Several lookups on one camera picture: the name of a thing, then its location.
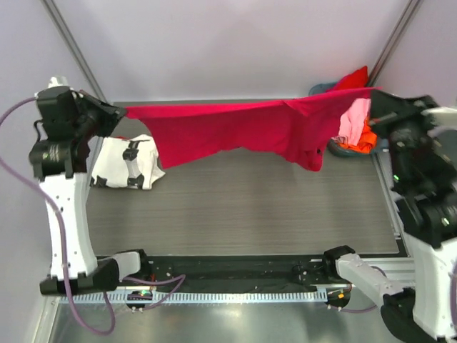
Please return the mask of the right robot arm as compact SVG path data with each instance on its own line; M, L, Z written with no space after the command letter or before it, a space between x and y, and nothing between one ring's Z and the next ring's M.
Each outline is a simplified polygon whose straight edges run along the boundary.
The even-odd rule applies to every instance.
M359 288L402 342L456 340L456 130L439 114L454 115L430 96L371 93L372 131L388 142L392 190L414 263L414 286L403 287L347 246L326 251L322 274Z

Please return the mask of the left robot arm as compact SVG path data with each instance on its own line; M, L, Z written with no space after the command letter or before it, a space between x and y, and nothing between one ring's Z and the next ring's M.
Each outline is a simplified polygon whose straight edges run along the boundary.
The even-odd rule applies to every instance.
M34 128L47 138L36 140L29 161L46 201L52 251L50 272L40 283L40 292L44 296L110 292L127 277L135 285L146 284L151 267L145 251L133 249L97 259L86 215L89 141L110 136L127 111L65 85L37 93L36 106L41 118Z

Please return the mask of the crimson t shirt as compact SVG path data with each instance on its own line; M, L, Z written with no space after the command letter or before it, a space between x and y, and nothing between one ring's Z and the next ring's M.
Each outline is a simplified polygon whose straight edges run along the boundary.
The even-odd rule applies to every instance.
M127 117L150 131L164 168L244 148L318 172L341 116L370 95L358 88L254 103L128 106Z

